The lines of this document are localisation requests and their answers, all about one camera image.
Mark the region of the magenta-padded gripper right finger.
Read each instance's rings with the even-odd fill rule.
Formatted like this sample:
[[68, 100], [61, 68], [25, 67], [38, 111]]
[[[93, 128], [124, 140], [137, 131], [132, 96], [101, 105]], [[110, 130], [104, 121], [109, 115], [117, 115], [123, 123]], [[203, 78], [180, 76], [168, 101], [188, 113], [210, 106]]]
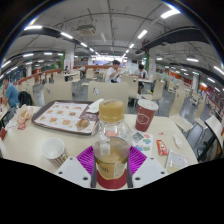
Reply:
[[127, 165], [127, 185], [140, 188], [168, 175], [168, 172], [154, 157], [147, 157], [135, 147], [130, 148]]

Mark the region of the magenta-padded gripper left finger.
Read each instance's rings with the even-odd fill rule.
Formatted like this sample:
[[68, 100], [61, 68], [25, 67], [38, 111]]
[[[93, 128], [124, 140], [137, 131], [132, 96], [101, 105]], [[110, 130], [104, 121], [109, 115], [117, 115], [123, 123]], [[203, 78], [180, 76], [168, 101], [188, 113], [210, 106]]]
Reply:
[[96, 164], [92, 147], [78, 156], [69, 156], [56, 171], [56, 175], [84, 188], [96, 187]]

